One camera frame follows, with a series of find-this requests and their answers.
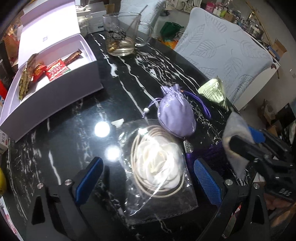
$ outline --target red snack package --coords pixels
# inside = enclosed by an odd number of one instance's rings
[[[46,71],[47,66],[43,64],[37,64],[33,73],[33,82],[37,82],[43,73]]]
[[[46,75],[49,78],[49,81],[52,81],[69,71],[70,69],[65,63],[61,59],[58,59],[46,68]]]

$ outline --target white cloth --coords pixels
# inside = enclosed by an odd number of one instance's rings
[[[175,51],[209,79],[219,76],[232,103],[272,64],[271,55],[238,25],[197,7]]]
[[[141,21],[154,27],[164,4],[165,0],[122,0],[119,12],[139,13],[146,5],[148,5],[142,12]],[[149,29],[145,25],[139,25],[139,31],[145,34],[149,33]]]

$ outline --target metal screw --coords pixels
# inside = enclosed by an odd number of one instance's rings
[[[43,186],[44,186],[44,184],[43,184],[43,183],[38,183],[38,184],[37,184],[37,188],[38,188],[38,189],[41,189],[41,188],[43,188]]]
[[[231,186],[233,184],[233,181],[230,180],[230,179],[226,179],[225,183],[226,183],[227,186]]]
[[[260,185],[259,185],[258,183],[254,183],[254,184],[253,184],[253,187],[254,187],[255,189],[259,189],[259,188],[260,188]]]
[[[69,186],[69,185],[71,185],[72,184],[72,180],[71,179],[67,179],[66,181],[65,181],[65,185],[66,186]]]

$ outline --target glass mug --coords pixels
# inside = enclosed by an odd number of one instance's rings
[[[103,16],[105,41],[109,54],[126,56],[134,51],[135,46],[142,47],[149,42],[153,27],[141,22],[140,19],[141,14],[133,12],[110,13]],[[139,25],[144,25],[143,29],[148,29],[148,38],[146,34],[138,31]]]

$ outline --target white fabric flower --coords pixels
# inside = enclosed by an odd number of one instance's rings
[[[149,185],[165,189],[175,188],[182,177],[182,151],[162,136],[140,143],[136,150],[136,170]]]

